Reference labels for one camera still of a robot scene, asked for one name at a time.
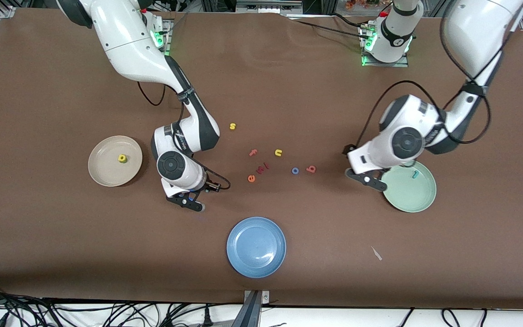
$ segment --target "blue plate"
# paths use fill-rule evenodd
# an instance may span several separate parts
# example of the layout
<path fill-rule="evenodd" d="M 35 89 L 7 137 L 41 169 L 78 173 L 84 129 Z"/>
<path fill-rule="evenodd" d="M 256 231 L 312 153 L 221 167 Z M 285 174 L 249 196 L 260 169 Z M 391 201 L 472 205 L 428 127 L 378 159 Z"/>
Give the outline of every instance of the blue plate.
<path fill-rule="evenodd" d="M 227 238 L 227 257 L 238 273 L 268 277 L 284 262 L 286 238 L 273 221 L 251 217 L 240 221 Z"/>

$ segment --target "brown table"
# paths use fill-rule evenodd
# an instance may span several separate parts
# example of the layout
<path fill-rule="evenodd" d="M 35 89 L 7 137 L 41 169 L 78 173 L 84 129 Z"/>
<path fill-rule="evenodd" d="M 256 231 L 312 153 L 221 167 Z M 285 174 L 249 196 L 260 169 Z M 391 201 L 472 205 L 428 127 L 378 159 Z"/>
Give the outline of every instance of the brown table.
<path fill-rule="evenodd" d="M 0 287 L 177 302 L 240 302 L 244 289 L 264 288 L 280 304 L 523 308 L 523 32 L 490 90 L 488 134 L 420 157 L 438 185 L 432 207 L 402 213 L 343 174 L 343 146 L 388 85 L 415 80 L 445 103 L 463 82 L 438 26 L 423 19 L 409 68 L 390 69 L 362 67 L 353 37 L 282 16 L 189 15 L 172 55 L 222 132 L 195 157 L 232 181 L 202 194 L 207 209 L 194 213 L 165 200 L 149 158 L 153 130 L 179 114 L 172 92 L 149 105 L 112 69 L 93 30 L 58 10 L 18 9 L 0 24 Z M 145 89 L 158 99 L 158 85 Z M 375 116 L 405 93 L 423 96 L 398 87 Z M 468 137 L 485 122 L 479 111 Z M 376 133 L 372 124 L 365 137 Z M 119 134 L 139 141 L 146 161 L 133 182 L 103 188 L 88 156 Z M 263 162 L 270 170 L 260 176 Z M 278 223 L 288 242 L 282 267 L 259 280 L 226 257 L 231 228 L 251 216 Z"/>

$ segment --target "green plate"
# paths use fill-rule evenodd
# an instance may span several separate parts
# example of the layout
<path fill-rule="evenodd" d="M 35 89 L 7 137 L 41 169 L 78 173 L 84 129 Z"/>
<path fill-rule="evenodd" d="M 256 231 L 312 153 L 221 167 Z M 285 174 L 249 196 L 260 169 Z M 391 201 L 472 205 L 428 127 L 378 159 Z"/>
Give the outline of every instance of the green plate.
<path fill-rule="evenodd" d="M 386 199 L 407 213 L 419 213 L 429 208 L 437 195 L 433 174 L 420 162 L 408 168 L 395 166 L 384 173 L 381 180 L 388 186 L 383 192 Z"/>

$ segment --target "beige plate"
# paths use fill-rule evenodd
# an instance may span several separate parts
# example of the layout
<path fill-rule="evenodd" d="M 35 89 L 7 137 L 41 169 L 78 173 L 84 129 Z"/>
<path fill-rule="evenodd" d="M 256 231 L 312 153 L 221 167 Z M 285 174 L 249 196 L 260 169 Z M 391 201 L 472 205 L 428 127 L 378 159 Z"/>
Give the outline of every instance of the beige plate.
<path fill-rule="evenodd" d="M 120 163 L 118 156 L 124 154 L 126 163 Z M 88 172 L 90 177 L 103 186 L 125 184 L 138 173 L 143 163 L 143 151 L 134 139 L 128 136 L 111 136 L 98 143 L 90 153 Z"/>

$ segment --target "plate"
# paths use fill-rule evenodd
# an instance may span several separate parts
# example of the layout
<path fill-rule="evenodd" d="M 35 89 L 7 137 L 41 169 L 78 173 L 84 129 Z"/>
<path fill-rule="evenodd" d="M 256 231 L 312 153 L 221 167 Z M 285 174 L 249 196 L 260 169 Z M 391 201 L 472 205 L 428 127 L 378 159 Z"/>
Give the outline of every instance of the plate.
<path fill-rule="evenodd" d="M 126 162 L 118 157 L 124 154 Z M 138 173 L 143 163 L 143 151 L 128 136 L 111 136 L 98 143 L 88 158 L 90 177 L 102 186 L 114 187 L 125 184 Z"/>
<path fill-rule="evenodd" d="M 435 178 L 421 162 L 415 162 L 412 167 L 395 166 L 380 180 L 388 186 L 383 193 L 390 204 L 407 213 L 429 208 L 437 195 Z"/>
<path fill-rule="evenodd" d="M 227 238 L 227 258 L 245 277 L 268 277 L 278 270 L 285 257 L 284 233 L 276 223 L 264 217 L 240 221 Z"/>

